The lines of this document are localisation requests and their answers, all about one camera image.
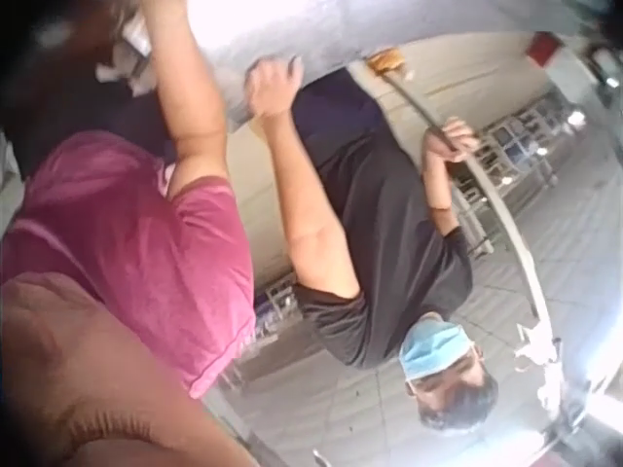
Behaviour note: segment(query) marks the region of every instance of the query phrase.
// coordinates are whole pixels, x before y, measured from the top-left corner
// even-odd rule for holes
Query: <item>fist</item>
[[[424,152],[427,157],[462,162],[480,147],[480,140],[474,135],[474,130],[463,120],[451,117],[442,129],[457,150],[453,151],[431,131],[427,131],[424,134]]]
[[[261,60],[246,80],[246,98],[255,117],[273,117],[289,112],[303,82],[303,63]]]

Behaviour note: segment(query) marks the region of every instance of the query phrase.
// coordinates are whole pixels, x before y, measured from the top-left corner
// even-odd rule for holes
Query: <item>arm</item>
[[[458,218],[452,210],[452,188],[446,163],[429,153],[422,158],[421,176],[426,191],[430,217],[439,233],[446,236],[458,227]]]
[[[228,178],[225,103],[195,41],[186,0],[142,0],[152,63],[178,162],[167,196],[204,176]]]
[[[474,137],[473,130],[458,119],[449,119],[443,129],[459,149],[451,151],[441,139],[427,132],[423,141],[421,177],[430,217],[439,233],[446,236],[459,226],[457,215],[452,210],[452,181],[446,162],[464,161],[480,142]]]
[[[351,299],[359,293],[346,234],[299,139],[290,106],[301,84],[300,64],[261,62],[249,77],[252,110],[271,149],[283,230],[300,283]]]

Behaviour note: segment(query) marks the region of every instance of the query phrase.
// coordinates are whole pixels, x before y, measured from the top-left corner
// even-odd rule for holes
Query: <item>blue surgical mask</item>
[[[458,324],[423,319],[414,324],[400,346],[400,365],[407,381],[446,370],[472,346]]]

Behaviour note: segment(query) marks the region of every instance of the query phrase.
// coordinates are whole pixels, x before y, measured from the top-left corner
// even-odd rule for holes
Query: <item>man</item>
[[[424,425],[472,429],[495,405],[497,384],[479,347],[447,321],[472,272],[446,162],[479,143],[449,120],[459,150],[428,133],[420,178],[347,70],[297,96],[301,67],[262,61],[247,93],[272,152],[303,315],[346,365],[375,368],[398,355]]]
[[[61,140],[3,239],[3,403],[42,465],[249,467],[197,400],[255,322],[224,103],[186,1],[142,8],[177,165],[161,194],[129,99],[91,106],[75,88],[32,128],[19,147]]]

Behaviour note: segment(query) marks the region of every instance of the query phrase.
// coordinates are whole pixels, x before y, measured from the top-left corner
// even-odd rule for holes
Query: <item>black t-shirt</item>
[[[461,228],[443,237],[429,218],[423,182],[387,127],[311,153],[344,225],[361,294],[345,300],[295,287],[304,316],[346,365],[374,368],[395,356],[425,313],[448,318],[469,296],[472,273]]]

